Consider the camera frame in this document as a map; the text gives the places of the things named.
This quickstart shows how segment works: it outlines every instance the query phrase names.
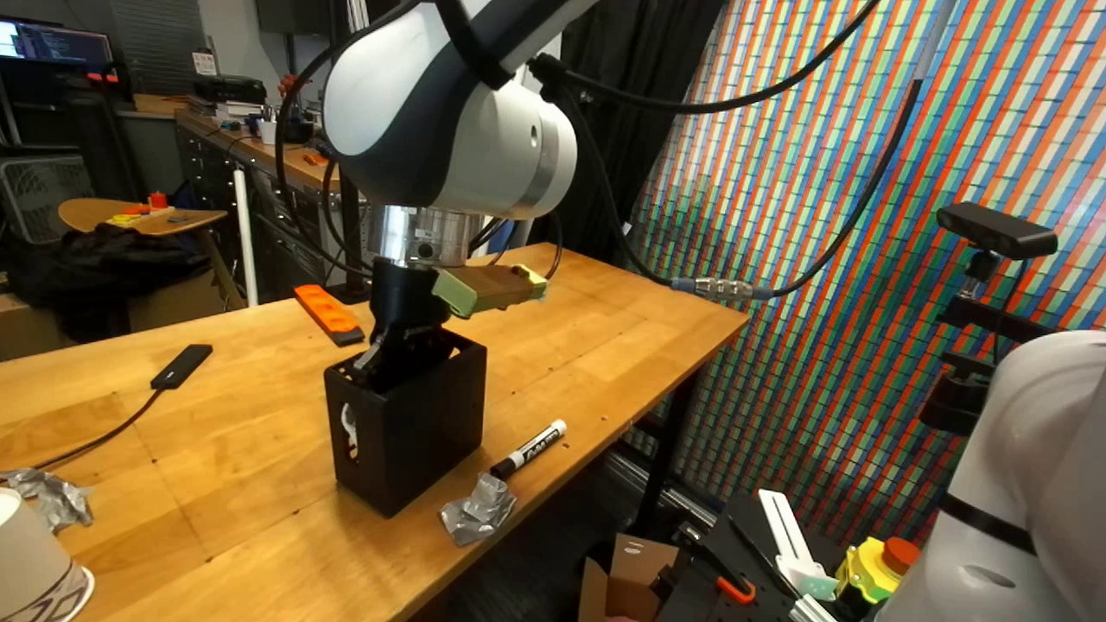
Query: wooden table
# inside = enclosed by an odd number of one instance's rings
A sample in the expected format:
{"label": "wooden table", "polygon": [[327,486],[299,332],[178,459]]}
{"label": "wooden table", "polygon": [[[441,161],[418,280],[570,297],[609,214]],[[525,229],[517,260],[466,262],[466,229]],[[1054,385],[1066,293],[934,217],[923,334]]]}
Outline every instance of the wooden table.
{"label": "wooden table", "polygon": [[[555,249],[511,260],[543,271]],[[354,350],[293,300],[0,364],[0,469],[127,418],[187,342],[213,342],[213,360],[136,429],[59,469],[96,513],[63,531],[96,573],[87,619],[407,619],[490,545],[454,545],[441,527],[476,474],[567,423],[511,477],[518,527],[745,322],[567,254],[547,300],[451,322],[488,347],[483,447],[393,518],[336,486],[323,370]]]}

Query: striped backdrop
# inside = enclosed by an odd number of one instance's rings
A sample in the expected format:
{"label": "striped backdrop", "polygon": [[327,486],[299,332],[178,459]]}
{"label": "striped backdrop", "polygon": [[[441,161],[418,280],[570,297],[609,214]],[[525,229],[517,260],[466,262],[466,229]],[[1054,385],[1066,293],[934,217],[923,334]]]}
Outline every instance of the striped backdrop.
{"label": "striped backdrop", "polygon": [[[734,0],[693,102],[795,74],[865,0]],[[923,536],[963,441],[916,423],[944,350],[988,355],[982,332],[936,326],[965,243],[934,211],[979,199],[1049,224],[1011,310],[1106,326],[1106,4],[885,0],[801,85],[681,118],[637,206],[643,260],[675,278],[795,280],[835,237],[926,74],[905,141],[851,246],[801,293],[757,309],[709,366],[681,477],[715,499],[781,486],[807,527]],[[1003,262],[986,292],[1013,282]]]}

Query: black cube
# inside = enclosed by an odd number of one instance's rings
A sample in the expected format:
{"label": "black cube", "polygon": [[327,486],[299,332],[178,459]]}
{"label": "black cube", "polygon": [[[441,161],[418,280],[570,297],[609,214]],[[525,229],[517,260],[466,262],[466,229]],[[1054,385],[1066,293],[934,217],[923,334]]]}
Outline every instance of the black cube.
{"label": "black cube", "polygon": [[357,355],[327,370],[336,477],[380,514],[399,514],[480,447],[488,350],[448,334],[448,364],[385,394],[354,385]]}

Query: black cable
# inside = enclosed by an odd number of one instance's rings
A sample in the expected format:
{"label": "black cable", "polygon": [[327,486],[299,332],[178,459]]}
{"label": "black cable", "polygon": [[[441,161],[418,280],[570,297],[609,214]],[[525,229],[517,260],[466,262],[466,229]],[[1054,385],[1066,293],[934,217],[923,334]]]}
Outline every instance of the black cable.
{"label": "black cable", "polygon": [[580,106],[579,106],[579,103],[567,103],[567,111],[570,111],[570,121],[574,121],[574,128],[579,128],[579,136],[580,136],[580,141],[585,141],[585,158],[590,161],[596,187],[597,187],[601,206],[604,206],[604,214],[609,214],[609,229],[613,229],[613,236],[616,236],[620,254],[624,254],[648,280],[672,287],[672,278],[655,274],[655,271],[637,255],[637,249],[628,246],[628,237],[624,237],[620,199],[616,199],[609,168],[601,165],[597,141],[596,141],[596,136],[590,136]]}
{"label": "black cable", "polygon": [[59,454],[59,455],[50,455],[50,459],[34,462],[34,469],[55,469],[55,468],[63,468],[63,462],[80,459],[82,454],[95,454],[96,447],[103,447],[103,441],[111,441],[116,436],[122,436],[126,429],[132,429],[162,394],[166,394],[166,392],[153,392],[153,394],[145,398],[145,406],[142,406],[132,418],[126,418],[122,425],[107,429],[103,436],[82,441],[82,447],[73,447],[73,449],[67,449],[67,454]]}
{"label": "black cable", "polygon": [[490,217],[475,237],[471,255],[504,224],[504,217]]}
{"label": "black cable", "polygon": [[817,274],[823,274],[823,265],[839,254],[839,246],[851,237],[851,232],[853,232],[853,229],[860,224],[860,217],[868,214],[870,197],[875,197],[877,184],[885,181],[885,174],[888,174],[888,165],[891,165],[891,155],[899,152],[899,141],[904,141],[904,136],[905,136],[905,125],[910,125],[910,118],[912,118],[912,106],[916,106],[920,95],[923,95],[923,80],[912,80],[912,85],[910,85],[910,95],[905,95],[905,103],[904,103],[904,111],[899,111],[891,141],[888,141],[885,152],[877,155],[877,165],[875,165],[868,187],[860,189],[857,206],[851,211],[851,217],[847,217],[844,229],[837,232],[837,237],[823,249],[823,255],[820,255],[795,282],[777,287],[777,292],[757,287],[757,292],[754,292],[757,300],[795,293],[795,292],[807,287]]}
{"label": "black cable", "polygon": [[564,229],[559,229],[558,211],[549,211],[549,224],[555,224],[555,243],[558,243],[558,249],[555,249],[555,265],[547,271],[547,280],[558,278],[558,271],[559,271],[559,254],[564,254]]}
{"label": "black cable", "polygon": [[[300,97],[300,85],[306,85],[327,61],[338,59],[338,52],[344,52],[347,44],[354,44],[354,43],[380,31],[380,29],[392,26],[393,16],[407,13],[414,4],[418,4],[418,0],[406,0],[406,4],[399,4],[393,11],[389,11],[380,20],[375,20],[370,29],[359,29],[359,31],[354,31],[350,39],[329,44],[329,49],[317,52],[317,57],[306,65],[306,74],[291,82],[291,90],[284,95],[282,111],[278,111],[278,141],[272,141],[278,189],[282,189],[282,197],[291,197],[287,168],[284,168],[284,125],[287,125],[291,103]],[[307,224],[300,221],[299,211],[291,211],[291,221],[293,221],[299,232],[306,236],[300,243],[312,246],[312,243],[307,243]]]}
{"label": "black cable", "polygon": [[336,237],[338,249],[347,249],[347,236],[338,236],[338,224],[336,224],[336,214],[334,214],[334,181],[336,181],[336,168],[338,168],[338,161],[329,158],[329,161],[327,161],[327,174],[323,174],[317,206],[323,206],[323,224],[327,224],[327,232]]}
{"label": "black cable", "polygon": [[278,224],[272,217],[252,214],[260,224],[272,229],[278,236],[284,236],[287,243],[300,246],[307,255],[336,265],[336,271],[350,271],[347,262],[334,260],[329,254],[307,246],[299,232]]}
{"label": "black cable", "polygon": [[655,102],[655,97],[627,95],[627,90],[604,85],[604,82],[597,82],[590,77],[580,77],[580,74],[559,65],[549,57],[543,57],[543,59],[536,59],[528,65],[543,82],[547,82],[549,74],[558,74],[559,80],[574,82],[579,90],[587,90],[587,95],[628,103],[628,106],[666,111],[666,115],[719,115],[719,111],[752,106],[757,102],[771,102],[771,97],[791,90],[795,82],[801,82],[808,74],[817,74],[868,20],[875,4],[877,0],[865,4],[865,11],[837,39],[831,39],[831,44],[820,57],[812,57],[799,74],[786,77],[774,85],[766,85],[757,95],[745,95],[745,97],[734,97],[734,102],[709,102],[709,103]]}
{"label": "black cable", "polygon": [[1025,262],[1018,265],[1018,278],[1013,278],[1013,282],[1011,282],[1007,297],[1003,297],[1001,326],[996,326],[996,334],[991,334],[991,370],[996,370],[996,366],[1001,366],[1001,360],[1003,360],[1003,355],[1001,355],[1001,350],[1003,350],[1003,317],[1007,317],[1007,309],[1011,309],[1013,293],[1025,287],[1026,271],[1031,271],[1031,262],[1025,260]]}

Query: marker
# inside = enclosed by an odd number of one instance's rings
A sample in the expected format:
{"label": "marker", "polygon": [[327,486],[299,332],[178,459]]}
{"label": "marker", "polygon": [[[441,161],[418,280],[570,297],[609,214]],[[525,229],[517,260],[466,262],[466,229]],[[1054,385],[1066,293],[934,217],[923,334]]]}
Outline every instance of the marker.
{"label": "marker", "polygon": [[567,432],[567,425],[558,418],[532,441],[525,441],[524,449],[510,454],[499,468],[490,468],[490,474],[510,479],[517,469],[524,469],[525,462],[543,455],[564,432]]}

